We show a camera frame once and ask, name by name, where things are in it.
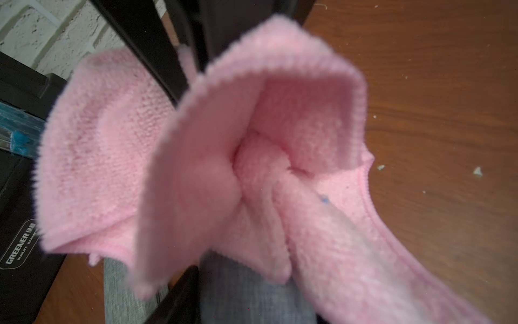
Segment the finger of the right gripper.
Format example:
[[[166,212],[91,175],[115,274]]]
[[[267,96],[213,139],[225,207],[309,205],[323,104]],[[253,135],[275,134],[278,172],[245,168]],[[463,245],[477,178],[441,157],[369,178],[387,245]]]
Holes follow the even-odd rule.
[[[230,44],[272,15],[284,15],[302,25],[314,4],[314,0],[165,2],[180,43],[191,47],[196,68],[201,72]]]
[[[188,89],[188,81],[154,1],[90,2],[158,82],[171,103],[177,105]]]

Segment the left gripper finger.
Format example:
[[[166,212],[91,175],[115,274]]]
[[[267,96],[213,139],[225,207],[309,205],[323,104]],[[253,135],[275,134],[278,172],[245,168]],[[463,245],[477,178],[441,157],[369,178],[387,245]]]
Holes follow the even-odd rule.
[[[199,270],[193,265],[182,274],[145,324],[195,324],[199,322]]]

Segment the pink microfibre cloth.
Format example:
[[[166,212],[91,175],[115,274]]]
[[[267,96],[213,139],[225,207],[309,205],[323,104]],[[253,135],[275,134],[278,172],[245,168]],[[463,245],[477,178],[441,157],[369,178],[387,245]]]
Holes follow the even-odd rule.
[[[126,47],[86,56],[36,160],[40,246],[121,261],[140,298],[206,252],[295,282],[328,323],[488,323],[423,267],[372,203],[361,72],[273,16],[172,105]]]

